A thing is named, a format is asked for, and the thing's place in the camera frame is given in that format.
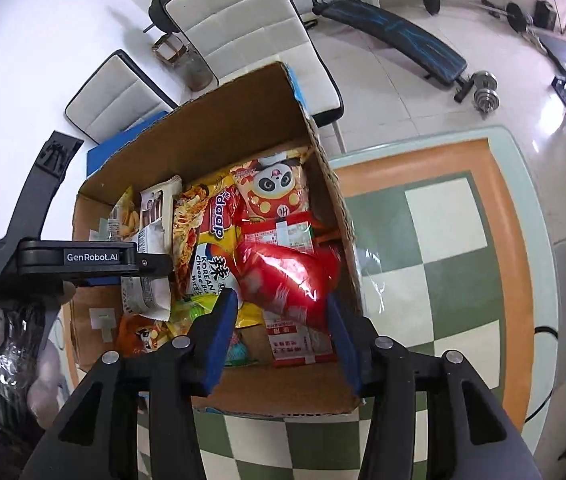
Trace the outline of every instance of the white snack package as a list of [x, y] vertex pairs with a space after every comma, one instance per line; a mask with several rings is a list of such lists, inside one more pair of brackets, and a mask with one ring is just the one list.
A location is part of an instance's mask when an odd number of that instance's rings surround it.
[[[132, 241], [139, 253], [165, 254], [164, 232], [160, 222], [142, 228]], [[170, 282], [167, 278], [121, 278], [123, 311], [127, 314], [141, 314], [151, 319], [170, 319]]]
[[141, 228], [153, 222], [163, 226], [163, 248], [165, 254], [172, 254], [172, 213], [174, 200], [183, 191], [183, 183], [178, 175], [156, 184], [141, 192]]

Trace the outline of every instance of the dumbbell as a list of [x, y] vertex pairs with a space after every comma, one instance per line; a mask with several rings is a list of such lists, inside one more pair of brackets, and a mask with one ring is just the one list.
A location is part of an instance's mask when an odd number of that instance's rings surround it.
[[487, 115], [500, 106], [499, 95], [496, 93], [498, 82], [494, 74], [481, 70], [474, 72], [468, 80], [459, 78], [457, 83], [461, 86], [454, 96], [454, 101], [457, 103], [463, 101], [470, 93], [470, 90], [476, 87], [476, 91], [474, 91], [474, 107], [482, 114]]
[[469, 0], [422, 0], [425, 10], [427, 10], [431, 15], [435, 16], [441, 10], [441, 4], [457, 6], [457, 7], [473, 7], [474, 9], [487, 10], [493, 16], [505, 16], [515, 32], [521, 33], [525, 32], [528, 28], [528, 19], [525, 13], [521, 10], [517, 4], [510, 2], [505, 10], [499, 9], [496, 6], [487, 6], [483, 4], [477, 4], [476, 2], [471, 2]]

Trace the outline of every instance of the red snack bag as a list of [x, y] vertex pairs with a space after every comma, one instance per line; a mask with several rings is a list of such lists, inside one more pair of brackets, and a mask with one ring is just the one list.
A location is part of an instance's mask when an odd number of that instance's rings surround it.
[[327, 330], [328, 292], [339, 277], [341, 259], [329, 248], [315, 254], [259, 242], [236, 248], [239, 285], [245, 301], [322, 332]]

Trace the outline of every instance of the metal screw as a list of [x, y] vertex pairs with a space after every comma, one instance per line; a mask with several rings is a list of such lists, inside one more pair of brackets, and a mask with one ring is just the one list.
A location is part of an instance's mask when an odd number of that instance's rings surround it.
[[454, 363], [455, 365], [458, 365], [459, 363], [463, 362], [463, 354], [461, 354], [461, 352], [457, 350], [450, 350], [445, 354], [445, 359], [447, 359], [451, 363]]
[[187, 348], [190, 343], [191, 341], [186, 335], [179, 335], [178, 337], [172, 339], [172, 346], [174, 348]]
[[392, 348], [392, 346], [394, 345], [394, 341], [391, 337], [388, 337], [387, 335], [380, 335], [379, 337], [374, 339], [374, 344], [377, 346], [377, 348], [388, 349], [388, 348]]
[[116, 361], [118, 361], [118, 352], [114, 352], [113, 350], [110, 350], [109, 352], [105, 352], [105, 354], [103, 354], [103, 357], [101, 357], [101, 359], [106, 365], [112, 365]]

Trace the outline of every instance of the checkered tablecloth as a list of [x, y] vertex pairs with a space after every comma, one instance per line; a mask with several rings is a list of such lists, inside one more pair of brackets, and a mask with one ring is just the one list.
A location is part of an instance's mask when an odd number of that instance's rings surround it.
[[[503, 395], [503, 292], [494, 243], [470, 172], [346, 200], [357, 234], [366, 315], [414, 351], [457, 349]], [[256, 419], [195, 413], [209, 480], [355, 479], [371, 399], [347, 415]], [[417, 394], [414, 479], [425, 479], [427, 405]], [[151, 474], [147, 418], [140, 478]]]

